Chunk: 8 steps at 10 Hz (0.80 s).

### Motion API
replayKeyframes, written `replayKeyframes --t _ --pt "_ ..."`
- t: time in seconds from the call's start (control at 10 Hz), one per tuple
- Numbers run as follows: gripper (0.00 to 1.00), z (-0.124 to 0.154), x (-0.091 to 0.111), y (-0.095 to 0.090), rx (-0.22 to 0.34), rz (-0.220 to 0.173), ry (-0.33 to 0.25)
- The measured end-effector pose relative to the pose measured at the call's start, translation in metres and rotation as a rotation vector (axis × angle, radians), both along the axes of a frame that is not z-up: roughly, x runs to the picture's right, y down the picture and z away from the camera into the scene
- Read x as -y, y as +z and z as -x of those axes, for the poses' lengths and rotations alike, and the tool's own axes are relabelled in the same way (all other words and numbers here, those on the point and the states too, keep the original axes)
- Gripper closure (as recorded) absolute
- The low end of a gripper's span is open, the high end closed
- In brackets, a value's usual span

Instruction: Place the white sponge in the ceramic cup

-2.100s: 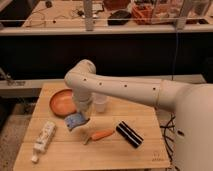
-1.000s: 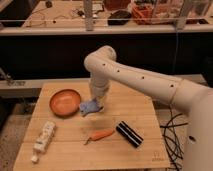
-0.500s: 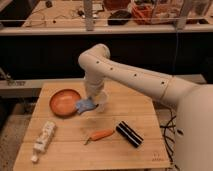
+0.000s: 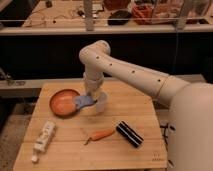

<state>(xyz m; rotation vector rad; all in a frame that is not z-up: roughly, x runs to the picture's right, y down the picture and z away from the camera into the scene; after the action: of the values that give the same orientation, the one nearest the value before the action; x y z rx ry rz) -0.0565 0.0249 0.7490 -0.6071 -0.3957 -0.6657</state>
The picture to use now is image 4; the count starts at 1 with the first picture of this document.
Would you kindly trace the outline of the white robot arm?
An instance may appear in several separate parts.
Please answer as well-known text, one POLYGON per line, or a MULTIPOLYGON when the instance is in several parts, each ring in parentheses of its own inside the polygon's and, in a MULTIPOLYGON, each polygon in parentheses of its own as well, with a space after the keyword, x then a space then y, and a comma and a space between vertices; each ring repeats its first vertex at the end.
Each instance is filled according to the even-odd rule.
POLYGON ((82 48, 79 58, 87 92, 96 93, 108 74, 169 108, 167 171, 213 171, 213 84, 117 60, 103 40, 82 48))

